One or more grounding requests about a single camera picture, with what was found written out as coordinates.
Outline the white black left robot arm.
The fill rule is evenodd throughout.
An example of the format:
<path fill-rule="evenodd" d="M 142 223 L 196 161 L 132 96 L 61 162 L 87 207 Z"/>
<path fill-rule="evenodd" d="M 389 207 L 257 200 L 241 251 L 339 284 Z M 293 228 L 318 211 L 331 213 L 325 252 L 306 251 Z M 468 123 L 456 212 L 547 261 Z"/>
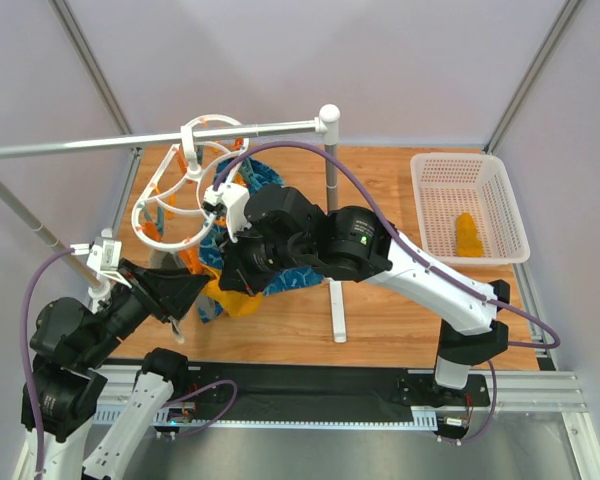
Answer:
<path fill-rule="evenodd" d="M 126 259 L 110 293 L 89 308 L 72 297 L 47 304 L 24 337 L 21 422 L 35 460 L 34 479 L 120 479 L 152 420 L 170 400 L 192 392 L 186 356 L 147 354 L 129 400 L 91 454 L 85 445 L 107 384 L 99 368 L 147 318 L 177 323 L 209 282 L 187 268 L 148 269 Z"/>

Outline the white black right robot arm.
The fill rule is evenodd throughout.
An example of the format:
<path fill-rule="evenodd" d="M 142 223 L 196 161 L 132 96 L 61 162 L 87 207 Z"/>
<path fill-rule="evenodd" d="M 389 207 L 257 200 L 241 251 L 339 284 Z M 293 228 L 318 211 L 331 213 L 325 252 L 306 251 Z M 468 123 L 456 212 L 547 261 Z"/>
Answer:
<path fill-rule="evenodd" d="M 509 300 L 506 282 L 474 281 L 417 253 L 404 234 L 367 208 L 326 213 L 299 190 L 278 184 L 251 194 L 229 183 L 205 199 L 217 199 L 227 216 L 220 244 L 223 291 L 255 296 L 277 275 L 310 268 L 331 280 L 396 292 L 440 317 L 434 379 L 451 389 L 464 388 L 471 367 L 508 348 L 508 327 L 497 318 Z"/>

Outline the white round clip hanger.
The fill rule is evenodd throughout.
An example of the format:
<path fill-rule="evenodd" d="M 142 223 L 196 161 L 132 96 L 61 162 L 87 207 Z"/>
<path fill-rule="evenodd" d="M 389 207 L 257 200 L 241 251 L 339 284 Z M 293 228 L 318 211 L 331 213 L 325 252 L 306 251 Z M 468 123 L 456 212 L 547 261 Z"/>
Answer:
<path fill-rule="evenodd" d="M 248 189 L 230 162 L 247 151 L 257 134 L 222 114 L 185 123 L 131 209 L 138 240 L 150 249 L 178 253 L 200 244 L 216 221 L 226 225 L 220 206 L 207 204 L 203 195 L 208 187 L 217 190 L 223 183 Z"/>

